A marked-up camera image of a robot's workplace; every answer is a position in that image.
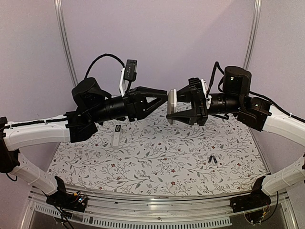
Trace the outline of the small white remote control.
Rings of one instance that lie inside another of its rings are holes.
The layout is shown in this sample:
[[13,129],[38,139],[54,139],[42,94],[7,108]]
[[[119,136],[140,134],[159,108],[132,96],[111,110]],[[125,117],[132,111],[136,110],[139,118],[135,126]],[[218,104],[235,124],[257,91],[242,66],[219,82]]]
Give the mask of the small white remote control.
[[167,115],[174,114],[177,110],[177,91],[171,89],[168,92]]

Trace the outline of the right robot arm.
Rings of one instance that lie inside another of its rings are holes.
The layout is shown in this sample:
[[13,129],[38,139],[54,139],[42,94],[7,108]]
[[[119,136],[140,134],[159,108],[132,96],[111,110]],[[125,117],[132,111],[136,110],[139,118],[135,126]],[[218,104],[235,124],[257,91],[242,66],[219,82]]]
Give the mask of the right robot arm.
[[252,75],[238,66],[221,70],[218,94],[210,92],[219,63],[216,62],[209,84],[199,78],[190,78],[189,84],[168,93],[169,123],[179,121],[187,125],[204,125],[208,116],[227,119],[232,114],[242,124],[305,144],[305,121],[288,113],[270,98],[250,90]]

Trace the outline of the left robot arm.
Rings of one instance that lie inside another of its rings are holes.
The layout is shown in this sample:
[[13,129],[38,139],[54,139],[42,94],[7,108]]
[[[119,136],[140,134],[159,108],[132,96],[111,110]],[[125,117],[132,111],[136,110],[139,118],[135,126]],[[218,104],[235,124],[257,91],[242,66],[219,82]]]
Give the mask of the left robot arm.
[[112,97],[102,90],[95,78],[82,80],[72,90],[77,109],[49,119],[9,122],[0,119],[0,171],[12,174],[39,188],[60,207],[67,207],[71,197],[58,177],[51,177],[29,162],[20,152],[26,146],[88,140],[105,121],[142,120],[167,101],[167,92],[136,87],[122,96]]

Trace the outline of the floral patterned table mat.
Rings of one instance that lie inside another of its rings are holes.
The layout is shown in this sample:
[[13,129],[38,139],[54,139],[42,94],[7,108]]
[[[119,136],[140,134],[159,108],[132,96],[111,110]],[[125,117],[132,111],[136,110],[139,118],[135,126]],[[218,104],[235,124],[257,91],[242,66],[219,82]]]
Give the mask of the floral patterned table mat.
[[[198,196],[249,191],[269,172],[249,128],[233,116],[171,125],[166,112],[162,105],[140,121],[107,121],[85,142],[60,144],[48,173],[104,191]],[[116,125],[121,136],[113,149]],[[217,164],[208,163],[211,155]]]

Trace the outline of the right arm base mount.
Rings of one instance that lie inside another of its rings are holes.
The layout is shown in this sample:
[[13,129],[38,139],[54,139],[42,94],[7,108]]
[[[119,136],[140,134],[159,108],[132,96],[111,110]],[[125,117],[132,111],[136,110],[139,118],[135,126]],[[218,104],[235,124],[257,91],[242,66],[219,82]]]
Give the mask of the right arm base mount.
[[[236,196],[230,199],[230,207],[234,213],[262,207],[267,207],[267,209],[269,209],[271,204],[270,196],[262,191],[262,182],[264,178],[265,176],[262,176],[255,181],[249,194]],[[252,224],[258,224],[263,221],[266,214],[266,210],[260,209],[258,212],[246,213],[245,218]]]

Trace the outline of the aluminium front frame rail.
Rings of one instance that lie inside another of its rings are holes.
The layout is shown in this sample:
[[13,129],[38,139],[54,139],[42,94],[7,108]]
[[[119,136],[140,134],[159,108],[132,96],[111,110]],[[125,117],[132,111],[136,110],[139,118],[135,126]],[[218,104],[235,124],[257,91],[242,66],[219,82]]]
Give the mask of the aluminium front frame rail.
[[233,212],[233,194],[215,196],[144,196],[67,186],[72,193],[88,195],[84,212],[72,212],[62,224],[59,212],[46,203],[43,193],[32,188],[23,229],[297,229],[290,199],[285,191],[272,196],[266,221],[250,223],[246,212]]

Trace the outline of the right aluminium corner post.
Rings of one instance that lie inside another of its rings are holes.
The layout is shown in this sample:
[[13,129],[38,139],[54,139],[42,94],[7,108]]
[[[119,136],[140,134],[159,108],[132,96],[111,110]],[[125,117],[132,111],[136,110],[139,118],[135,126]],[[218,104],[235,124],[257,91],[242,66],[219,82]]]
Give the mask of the right aluminium corner post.
[[259,22],[260,22],[261,7],[262,7],[262,1],[255,0],[250,36],[249,36],[248,45],[247,45],[246,54],[245,54],[244,63],[243,63],[243,68],[246,70],[250,66],[251,57],[252,57],[253,50],[254,50],[255,39],[256,39]]

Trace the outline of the aluminium corner post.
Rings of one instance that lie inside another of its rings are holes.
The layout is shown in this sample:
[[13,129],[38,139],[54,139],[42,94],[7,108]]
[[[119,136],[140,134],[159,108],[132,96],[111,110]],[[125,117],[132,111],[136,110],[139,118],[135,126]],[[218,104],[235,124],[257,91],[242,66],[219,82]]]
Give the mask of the aluminium corner post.
[[259,22],[260,22],[261,7],[262,7],[262,1],[255,0],[250,36],[249,36],[248,45],[247,45],[246,54],[245,54],[244,63],[243,63],[243,68],[246,70],[250,66],[251,57],[252,57],[253,50],[254,50],[255,39],[256,39]]
[[64,55],[66,58],[67,67],[68,67],[68,70],[70,73],[72,85],[75,87],[78,84],[78,79],[76,76],[76,71],[75,71],[75,67],[73,64],[72,54],[70,51],[69,40],[68,40],[68,35],[67,35],[65,20],[64,20],[62,1],[55,0],[54,6],[55,6],[55,12],[56,12],[56,17],[57,17],[57,22],[58,22],[58,27],[59,27]]

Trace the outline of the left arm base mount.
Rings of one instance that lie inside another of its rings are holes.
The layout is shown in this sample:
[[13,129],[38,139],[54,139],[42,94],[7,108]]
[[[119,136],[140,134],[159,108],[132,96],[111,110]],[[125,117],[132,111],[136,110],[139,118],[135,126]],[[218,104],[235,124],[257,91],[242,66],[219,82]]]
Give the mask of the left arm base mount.
[[55,179],[57,181],[57,191],[52,195],[47,195],[46,203],[63,209],[85,212],[88,196],[80,191],[74,194],[67,193],[64,181],[58,176],[55,176]]

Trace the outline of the left aluminium corner post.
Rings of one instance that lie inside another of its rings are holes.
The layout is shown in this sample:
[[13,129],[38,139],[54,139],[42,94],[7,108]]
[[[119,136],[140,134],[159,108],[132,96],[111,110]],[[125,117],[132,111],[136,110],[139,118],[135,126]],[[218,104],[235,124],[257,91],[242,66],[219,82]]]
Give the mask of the left aluminium corner post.
[[78,79],[76,76],[76,71],[75,71],[75,67],[73,64],[72,54],[70,51],[69,40],[68,40],[68,35],[67,35],[65,20],[64,20],[62,1],[55,0],[54,6],[55,6],[55,12],[56,12],[56,17],[57,17],[57,22],[58,22],[58,27],[59,27],[64,55],[66,58],[67,67],[68,67],[68,70],[70,73],[72,85],[75,87],[78,84]]

